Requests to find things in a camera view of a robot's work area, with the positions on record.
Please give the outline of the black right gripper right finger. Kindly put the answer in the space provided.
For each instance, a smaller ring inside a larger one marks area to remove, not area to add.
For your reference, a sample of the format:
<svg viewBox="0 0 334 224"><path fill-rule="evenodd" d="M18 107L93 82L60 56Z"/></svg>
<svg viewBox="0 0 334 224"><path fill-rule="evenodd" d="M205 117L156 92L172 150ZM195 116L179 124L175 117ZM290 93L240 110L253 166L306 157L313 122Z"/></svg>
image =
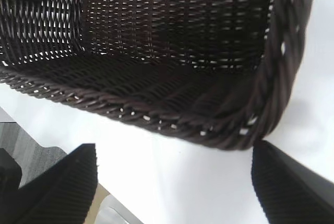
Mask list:
<svg viewBox="0 0 334 224"><path fill-rule="evenodd" d="M254 145L251 177L269 223L333 223L333 183L265 140Z"/></svg>

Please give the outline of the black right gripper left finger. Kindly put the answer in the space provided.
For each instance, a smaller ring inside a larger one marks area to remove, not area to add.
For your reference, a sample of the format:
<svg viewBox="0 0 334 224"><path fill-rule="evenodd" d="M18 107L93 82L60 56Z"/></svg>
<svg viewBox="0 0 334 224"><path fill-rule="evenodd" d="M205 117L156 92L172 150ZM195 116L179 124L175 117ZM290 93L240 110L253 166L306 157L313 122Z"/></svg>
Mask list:
<svg viewBox="0 0 334 224"><path fill-rule="evenodd" d="M84 223L98 185L95 144L82 144L1 198L1 223Z"/></svg>

